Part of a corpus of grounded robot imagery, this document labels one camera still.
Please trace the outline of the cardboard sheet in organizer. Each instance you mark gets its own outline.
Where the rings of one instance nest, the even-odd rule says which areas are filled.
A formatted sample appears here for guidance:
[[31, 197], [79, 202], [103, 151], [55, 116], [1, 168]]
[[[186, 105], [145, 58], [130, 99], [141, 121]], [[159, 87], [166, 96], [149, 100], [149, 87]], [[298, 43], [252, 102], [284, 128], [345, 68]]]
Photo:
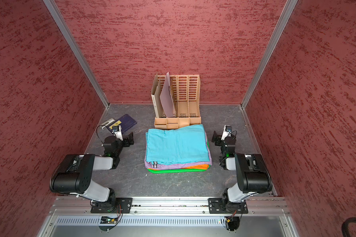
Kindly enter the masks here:
[[155, 117], [161, 118], [163, 115], [163, 108], [160, 100], [161, 94], [161, 82], [159, 80], [159, 75], [156, 74], [153, 80], [152, 90], [151, 90], [151, 98], [153, 102], [153, 108], [155, 111]]

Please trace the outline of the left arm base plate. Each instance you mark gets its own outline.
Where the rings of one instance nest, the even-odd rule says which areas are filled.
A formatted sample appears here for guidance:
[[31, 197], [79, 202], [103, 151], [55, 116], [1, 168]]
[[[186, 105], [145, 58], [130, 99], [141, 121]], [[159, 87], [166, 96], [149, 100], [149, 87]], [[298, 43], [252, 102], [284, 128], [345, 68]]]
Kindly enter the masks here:
[[133, 198], [116, 198], [115, 201], [92, 202], [91, 213], [94, 214], [129, 214], [132, 207]]

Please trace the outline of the aluminium corner post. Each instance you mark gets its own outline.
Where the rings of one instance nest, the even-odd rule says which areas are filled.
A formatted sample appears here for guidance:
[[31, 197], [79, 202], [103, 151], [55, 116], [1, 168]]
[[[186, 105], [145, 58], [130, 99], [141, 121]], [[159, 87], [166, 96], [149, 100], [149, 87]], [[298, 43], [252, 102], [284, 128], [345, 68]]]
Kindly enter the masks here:
[[44, 4], [46, 5], [49, 13], [51, 14], [53, 20], [57, 24], [60, 32], [64, 36], [65, 40], [67, 41], [68, 45], [70, 46], [73, 54], [75, 55], [76, 59], [78, 60], [81, 68], [85, 72], [86, 76], [88, 77], [91, 85], [93, 86], [95, 92], [97, 93], [98, 97], [102, 101], [105, 109], [107, 110], [110, 107], [110, 102], [108, 101], [104, 91], [102, 90], [99, 82], [97, 81], [94, 72], [91, 70], [87, 60], [85, 59], [81, 49], [79, 48], [75, 38], [73, 37], [69, 27], [67, 26], [63, 16], [58, 9], [56, 2], [52, 0], [43, 0]]
[[297, 4], [298, 0], [287, 0], [285, 5], [284, 5], [284, 8], [282, 10], [282, 13], [278, 19], [278, 22], [274, 28], [274, 31], [271, 35], [271, 38], [268, 42], [268, 45], [264, 51], [264, 54], [262, 56], [262, 59], [259, 63], [259, 66], [257, 67], [257, 70], [256, 70], [256, 73], [251, 81], [251, 84], [242, 100], [242, 103], [241, 103], [241, 107], [243, 108], [243, 110], [246, 110], [246, 107], [248, 105], [248, 102], [250, 101], [251, 97], [252, 97], [252, 94], [265, 70], [265, 67], [267, 66], [269, 60], [270, 60], [270, 57], [272, 56], [279, 40], [280, 40], [280, 37], [290, 19], [290, 16]]

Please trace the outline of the right aluminium corner post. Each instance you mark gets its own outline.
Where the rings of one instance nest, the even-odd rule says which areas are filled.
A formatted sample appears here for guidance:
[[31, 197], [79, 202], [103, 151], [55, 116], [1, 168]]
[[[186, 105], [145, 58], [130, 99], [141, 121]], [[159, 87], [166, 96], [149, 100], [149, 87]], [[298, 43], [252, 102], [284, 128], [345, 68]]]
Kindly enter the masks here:
[[257, 70], [256, 70], [256, 73], [251, 81], [251, 84], [242, 100], [242, 103], [241, 103], [241, 107], [243, 108], [243, 110], [246, 110], [246, 107], [248, 105], [248, 102], [250, 101], [251, 97], [252, 97], [252, 94], [265, 70], [265, 67], [267, 66], [269, 60], [270, 60], [270, 57], [272, 56], [279, 40], [280, 40], [280, 37], [290, 19], [290, 16], [297, 4], [298, 0], [287, 0], [285, 5], [284, 5], [284, 8], [282, 10], [282, 13], [278, 19], [278, 22], [274, 28], [274, 31], [271, 35], [271, 38], [268, 42], [268, 45], [264, 51], [264, 54], [262, 56], [262, 59], [259, 63], [259, 66], [257, 67]]

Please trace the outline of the dark blue book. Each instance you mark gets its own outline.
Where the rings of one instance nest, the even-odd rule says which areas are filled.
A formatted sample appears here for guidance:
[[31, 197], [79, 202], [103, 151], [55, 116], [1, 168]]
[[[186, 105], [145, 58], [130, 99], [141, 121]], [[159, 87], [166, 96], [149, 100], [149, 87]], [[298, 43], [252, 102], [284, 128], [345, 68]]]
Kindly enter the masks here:
[[133, 119], [130, 115], [125, 114], [121, 116], [119, 119], [108, 119], [104, 123], [102, 123], [99, 127], [101, 129], [107, 129], [108, 131], [112, 131], [112, 127], [121, 126], [122, 133], [126, 133], [133, 126], [137, 124], [136, 120]]

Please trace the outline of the lilac paper folder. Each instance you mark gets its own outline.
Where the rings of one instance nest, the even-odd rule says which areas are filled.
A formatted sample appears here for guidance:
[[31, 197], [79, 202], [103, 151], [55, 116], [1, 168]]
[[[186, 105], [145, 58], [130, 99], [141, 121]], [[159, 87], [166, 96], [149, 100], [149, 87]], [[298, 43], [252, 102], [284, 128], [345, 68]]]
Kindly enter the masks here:
[[173, 118], [175, 111], [170, 86], [170, 73], [167, 72], [164, 80], [164, 85], [160, 93], [160, 102], [167, 118]]

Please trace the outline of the purple shorts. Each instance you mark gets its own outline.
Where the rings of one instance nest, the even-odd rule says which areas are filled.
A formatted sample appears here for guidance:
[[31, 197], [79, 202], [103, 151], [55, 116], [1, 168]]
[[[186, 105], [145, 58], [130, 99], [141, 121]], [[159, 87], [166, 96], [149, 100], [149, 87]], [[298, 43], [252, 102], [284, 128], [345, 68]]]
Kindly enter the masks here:
[[195, 162], [195, 163], [173, 164], [173, 165], [162, 165], [157, 162], [148, 162], [148, 163], [151, 163], [155, 169], [166, 170], [166, 169], [180, 169], [180, 168], [196, 166], [196, 165], [209, 165], [210, 160], [208, 162]]

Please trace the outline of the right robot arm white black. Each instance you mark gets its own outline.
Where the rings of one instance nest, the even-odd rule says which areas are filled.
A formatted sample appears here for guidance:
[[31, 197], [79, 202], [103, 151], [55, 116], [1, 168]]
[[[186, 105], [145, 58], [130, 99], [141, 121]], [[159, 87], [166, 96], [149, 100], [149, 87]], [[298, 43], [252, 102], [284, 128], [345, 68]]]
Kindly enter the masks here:
[[273, 183], [260, 154], [241, 154], [235, 151], [236, 135], [214, 132], [212, 142], [221, 149], [220, 166], [236, 172], [236, 184], [225, 189], [221, 198], [209, 198], [211, 214], [247, 214], [246, 200], [257, 194], [270, 192]]

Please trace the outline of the beige desk file organizer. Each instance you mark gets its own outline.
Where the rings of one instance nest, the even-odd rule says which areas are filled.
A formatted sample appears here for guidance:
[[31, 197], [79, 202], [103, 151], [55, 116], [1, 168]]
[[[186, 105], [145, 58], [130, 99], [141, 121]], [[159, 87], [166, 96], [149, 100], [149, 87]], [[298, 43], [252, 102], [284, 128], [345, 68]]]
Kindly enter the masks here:
[[[162, 91], [166, 74], [158, 75]], [[170, 84], [171, 95], [175, 107], [174, 117], [167, 118], [163, 111], [161, 118], [155, 117], [154, 127], [157, 129], [171, 130], [202, 124], [199, 107], [200, 76], [170, 75]]]

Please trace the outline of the left aluminium corner post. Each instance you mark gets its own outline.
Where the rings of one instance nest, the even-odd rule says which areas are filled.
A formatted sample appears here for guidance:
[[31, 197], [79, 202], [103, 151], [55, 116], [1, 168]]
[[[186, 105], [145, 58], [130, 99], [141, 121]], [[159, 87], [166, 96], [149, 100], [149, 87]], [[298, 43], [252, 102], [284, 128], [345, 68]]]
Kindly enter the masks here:
[[68, 45], [70, 46], [73, 54], [75, 55], [76, 59], [78, 60], [81, 68], [85, 72], [86, 76], [88, 77], [91, 85], [93, 86], [95, 92], [97, 93], [98, 97], [102, 101], [105, 109], [107, 110], [110, 107], [110, 102], [108, 101], [104, 91], [102, 90], [99, 82], [97, 81], [94, 72], [91, 70], [87, 60], [85, 59], [81, 49], [79, 48], [75, 38], [73, 37], [69, 27], [67, 26], [63, 16], [58, 9], [56, 2], [52, 0], [43, 0], [44, 4], [46, 5], [49, 13], [51, 14], [53, 20], [57, 24], [60, 32], [64, 36], [65, 40], [67, 41]]

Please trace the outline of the orange cloth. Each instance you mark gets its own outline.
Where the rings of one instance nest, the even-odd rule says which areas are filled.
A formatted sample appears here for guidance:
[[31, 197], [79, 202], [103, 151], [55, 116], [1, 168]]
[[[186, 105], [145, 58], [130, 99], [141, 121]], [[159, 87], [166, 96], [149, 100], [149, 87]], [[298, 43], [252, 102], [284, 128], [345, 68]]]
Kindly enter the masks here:
[[210, 167], [210, 165], [196, 165], [196, 166], [185, 167], [185, 169], [207, 170], [209, 167]]

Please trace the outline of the green plastic basket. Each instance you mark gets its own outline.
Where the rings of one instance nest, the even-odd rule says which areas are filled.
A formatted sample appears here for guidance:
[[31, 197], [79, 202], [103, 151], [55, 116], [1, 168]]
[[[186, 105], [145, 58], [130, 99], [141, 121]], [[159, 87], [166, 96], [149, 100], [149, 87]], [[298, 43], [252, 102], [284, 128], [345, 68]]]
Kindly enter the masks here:
[[[206, 146], [209, 154], [209, 159], [210, 159], [210, 166], [212, 165], [212, 157], [210, 153], [210, 146], [208, 140], [206, 140]], [[154, 174], [162, 174], [162, 173], [182, 173], [182, 172], [203, 172], [206, 170], [199, 170], [199, 169], [185, 169], [185, 168], [180, 168], [180, 169], [166, 169], [166, 170], [160, 170], [160, 169], [155, 169], [151, 163], [148, 163], [146, 159], [144, 159], [144, 164], [145, 168]]]

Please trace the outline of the teal shirt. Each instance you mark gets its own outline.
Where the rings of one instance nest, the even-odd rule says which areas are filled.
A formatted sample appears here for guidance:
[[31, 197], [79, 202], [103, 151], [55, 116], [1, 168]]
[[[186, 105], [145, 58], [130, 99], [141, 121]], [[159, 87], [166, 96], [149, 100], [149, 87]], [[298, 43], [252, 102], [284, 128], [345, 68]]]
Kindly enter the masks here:
[[148, 163], [176, 165], [209, 162], [204, 126], [190, 125], [173, 130], [149, 129], [146, 133]]

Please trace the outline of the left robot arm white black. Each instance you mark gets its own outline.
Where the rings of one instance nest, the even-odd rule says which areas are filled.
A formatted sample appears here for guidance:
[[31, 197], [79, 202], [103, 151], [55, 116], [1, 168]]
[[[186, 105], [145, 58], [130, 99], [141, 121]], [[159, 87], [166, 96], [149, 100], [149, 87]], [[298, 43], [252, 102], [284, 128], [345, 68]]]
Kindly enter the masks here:
[[119, 135], [105, 138], [102, 144], [104, 155], [66, 155], [50, 179], [50, 190], [63, 195], [77, 195], [91, 201], [91, 213], [129, 213], [131, 198], [117, 198], [112, 188], [92, 180], [93, 171], [114, 170], [120, 162], [125, 147], [134, 144], [134, 134], [120, 138]]

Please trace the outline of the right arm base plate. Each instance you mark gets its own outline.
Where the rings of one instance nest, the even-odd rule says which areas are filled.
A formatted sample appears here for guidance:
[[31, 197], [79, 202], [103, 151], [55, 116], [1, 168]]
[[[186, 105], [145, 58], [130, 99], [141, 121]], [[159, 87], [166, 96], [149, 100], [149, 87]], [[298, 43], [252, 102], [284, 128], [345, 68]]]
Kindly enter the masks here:
[[222, 198], [208, 198], [210, 214], [248, 214], [248, 207], [245, 202], [229, 202]]

